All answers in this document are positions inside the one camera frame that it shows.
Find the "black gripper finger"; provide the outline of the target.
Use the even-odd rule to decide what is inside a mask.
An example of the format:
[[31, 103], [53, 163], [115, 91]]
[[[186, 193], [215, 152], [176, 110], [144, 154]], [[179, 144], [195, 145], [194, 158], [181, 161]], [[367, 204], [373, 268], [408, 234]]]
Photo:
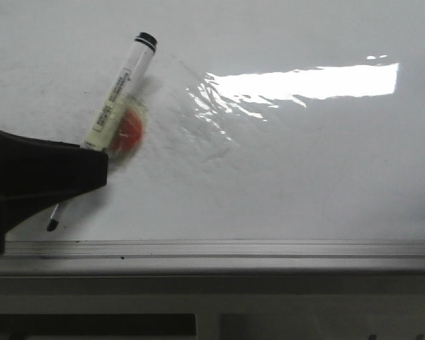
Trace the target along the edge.
[[34, 214], [107, 184], [108, 155], [0, 130], [0, 255], [6, 233]]

